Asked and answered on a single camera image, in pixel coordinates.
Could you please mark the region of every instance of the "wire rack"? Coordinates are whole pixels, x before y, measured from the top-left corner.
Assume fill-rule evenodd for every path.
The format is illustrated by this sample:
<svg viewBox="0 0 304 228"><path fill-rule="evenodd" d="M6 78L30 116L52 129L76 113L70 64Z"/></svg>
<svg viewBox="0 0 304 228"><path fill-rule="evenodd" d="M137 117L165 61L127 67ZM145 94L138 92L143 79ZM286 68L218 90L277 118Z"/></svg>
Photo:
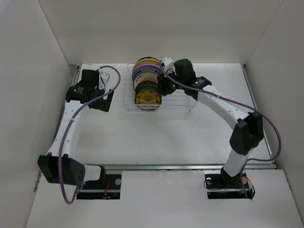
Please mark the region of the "wire rack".
<svg viewBox="0 0 304 228"><path fill-rule="evenodd" d="M127 65L127 76L123 95L123 104L129 113L136 117L157 116L157 117L183 117L189 115L190 111L197 105L197 101L187 96L184 91L177 90L171 95L163 96L161 105L155 101L145 104L146 110L140 109L134 102L135 90L132 81L132 69L134 64Z"/></svg>

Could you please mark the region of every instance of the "purple cable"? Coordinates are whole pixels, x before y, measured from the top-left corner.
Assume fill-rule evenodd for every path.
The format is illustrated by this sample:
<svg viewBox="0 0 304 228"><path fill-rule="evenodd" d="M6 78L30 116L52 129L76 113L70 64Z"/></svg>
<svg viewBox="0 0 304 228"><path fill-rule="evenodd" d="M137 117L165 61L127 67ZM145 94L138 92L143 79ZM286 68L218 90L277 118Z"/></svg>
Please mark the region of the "purple cable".
<svg viewBox="0 0 304 228"><path fill-rule="evenodd" d="M263 113L261 113L259 110L249 106L249 105L246 105L246 104L243 104L243 103L240 103L240 102L237 102L237 101L234 101L234 100L231 100L231 99L228 99L228 98L225 98L223 96L218 96L212 92L209 92L209 91L205 91L205 90L202 90L202 89L197 89L197 88L193 88L193 87L190 87L190 86L187 86L187 85L183 85L182 83L179 83L178 81L175 81L173 78L171 78L164 70L163 68L161 67L161 71L162 73L167 77L169 78L172 82L174 82L175 84L181 86L181 87L184 87L186 89L190 89L190 90L193 90L193 91L198 91L198 92L202 92L202 93L206 93L206 94L209 94L209 95L212 95L212 96L215 96L219 99L222 99L224 101L228 101L228 102L231 102L231 103L234 103L236 105L239 105L239 106L242 106L242 107L245 107L245 108L248 108L248 109L251 109L257 113L259 113L262 117L264 117L269 123L270 125L273 127L276 135L277 135L277 139L278 139L278 150L277 150L277 153L274 157L270 158L270 159L258 159L258 158L249 158L247 159L247 162L248 161L258 161L258 162L271 162L271 161L274 161L275 159L278 158L278 156L280 155L281 153L281 150L282 150L282 139L281 139L281 135L280 135L280 132L279 130L277 129L276 125L266 116L264 115Z"/></svg>
<svg viewBox="0 0 304 228"><path fill-rule="evenodd" d="M62 192L62 196L63 196L63 199L65 200L65 202L67 204L72 204L76 198L76 195L78 194L78 192L81 190L83 184L80 184L76 187L75 189L75 192L73 194L73 197L72 197L72 200L69 201L68 198L67 198L67 194L66 194L66 190L65 190L65 186L63 184L63 174L62 174L62 150L63 150L63 145L65 143L65 140L66 140L66 136L67 136L67 133L73 123L73 120L75 119L75 117L78 115L78 113L86 106L88 106L89 104L109 95L110 93L114 92L114 90L118 87L119 83L120 83L120 80L121 80L121 76L120 76L120 73L118 72L118 70L116 68L114 68L113 66L102 66L100 67L100 69L102 68L111 68L113 69L117 74L118 74L118 82L117 84L113 87L113 89L101 96L98 96L86 103L84 103L80 108L77 109L77 111L74 113L74 115L72 116L70 122L68 123L68 126L66 127L66 131L62 137L62 141L60 143L60 147L59 147L59 153L58 153L58 174L59 174L59 183L60 183L60 188L61 188L61 192Z"/></svg>

